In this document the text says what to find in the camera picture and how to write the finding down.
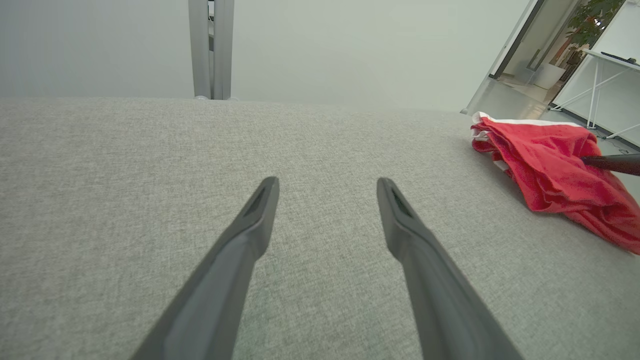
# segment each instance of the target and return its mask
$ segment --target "plant pot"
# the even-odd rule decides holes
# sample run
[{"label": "plant pot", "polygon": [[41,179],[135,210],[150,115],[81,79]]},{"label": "plant pot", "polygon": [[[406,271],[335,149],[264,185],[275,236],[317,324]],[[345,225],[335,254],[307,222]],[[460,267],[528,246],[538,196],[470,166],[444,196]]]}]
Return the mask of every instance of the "plant pot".
[{"label": "plant pot", "polygon": [[560,80],[562,74],[564,74],[563,68],[551,64],[543,64],[542,71],[540,71],[534,85],[540,86],[543,89],[549,89]]}]

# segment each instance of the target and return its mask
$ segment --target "gray floor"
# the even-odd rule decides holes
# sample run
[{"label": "gray floor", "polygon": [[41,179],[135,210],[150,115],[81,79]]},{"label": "gray floor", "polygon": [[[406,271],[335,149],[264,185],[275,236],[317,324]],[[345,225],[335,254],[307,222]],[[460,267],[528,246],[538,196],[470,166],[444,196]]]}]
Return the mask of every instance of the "gray floor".
[{"label": "gray floor", "polygon": [[[496,119],[541,119],[548,121],[572,121],[584,126],[584,123],[574,118],[556,111],[548,111],[547,106],[536,101],[515,89],[499,83],[493,79],[487,79],[480,87],[480,91],[471,101],[468,107],[469,114],[476,111],[483,111]],[[603,155],[618,155],[620,149],[628,151],[629,154],[638,152],[624,145],[617,140],[598,139],[598,146]],[[615,173],[627,190],[636,199],[640,200],[640,177],[628,174]]]}]

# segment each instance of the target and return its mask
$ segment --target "red cloth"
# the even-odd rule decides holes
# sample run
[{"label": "red cloth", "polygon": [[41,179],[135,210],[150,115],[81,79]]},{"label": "red cloth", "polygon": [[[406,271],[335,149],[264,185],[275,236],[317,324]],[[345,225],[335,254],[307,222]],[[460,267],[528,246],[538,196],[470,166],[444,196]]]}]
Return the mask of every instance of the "red cloth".
[{"label": "red cloth", "polygon": [[569,122],[496,120],[473,116],[473,147],[491,152],[529,209],[564,213],[595,234],[640,255],[640,207],[608,170],[588,167],[582,156],[600,156],[595,135]]}]

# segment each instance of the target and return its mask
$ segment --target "black baseboard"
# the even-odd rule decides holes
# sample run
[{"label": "black baseboard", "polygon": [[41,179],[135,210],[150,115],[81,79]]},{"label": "black baseboard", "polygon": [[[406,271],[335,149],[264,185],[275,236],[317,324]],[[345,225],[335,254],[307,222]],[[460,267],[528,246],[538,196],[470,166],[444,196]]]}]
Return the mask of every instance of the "black baseboard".
[{"label": "black baseboard", "polygon": [[[557,105],[554,103],[550,103],[549,104],[549,108],[555,108]],[[585,126],[587,126],[587,119],[585,119],[584,117],[581,117],[580,115],[576,114],[576,113],[572,113],[567,109],[562,109],[560,110],[561,112],[571,116],[572,118],[574,118],[575,120],[578,120],[579,122],[583,123]],[[611,134],[613,134],[612,132],[610,132],[609,130],[603,129],[602,127],[600,127],[598,124],[596,124],[596,130],[598,130],[599,132],[603,133],[605,136],[609,136]],[[616,136],[614,139],[616,139],[617,141],[625,144],[626,146],[630,147],[631,149],[640,152],[640,147],[634,143],[630,143],[628,141],[626,141],[625,139],[621,138],[620,136]]]}]

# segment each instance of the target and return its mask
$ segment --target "gray fabric surface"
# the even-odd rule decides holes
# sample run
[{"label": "gray fabric surface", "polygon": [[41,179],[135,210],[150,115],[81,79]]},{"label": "gray fabric surface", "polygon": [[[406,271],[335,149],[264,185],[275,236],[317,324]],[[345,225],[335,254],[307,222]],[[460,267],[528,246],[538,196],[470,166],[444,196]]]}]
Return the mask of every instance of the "gray fabric surface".
[{"label": "gray fabric surface", "polygon": [[639,258],[531,213],[470,118],[162,99],[0,100],[0,357],[125,359],[278,176],[236,359],[418,359],[392,178],[527,359],[638,359]]}]

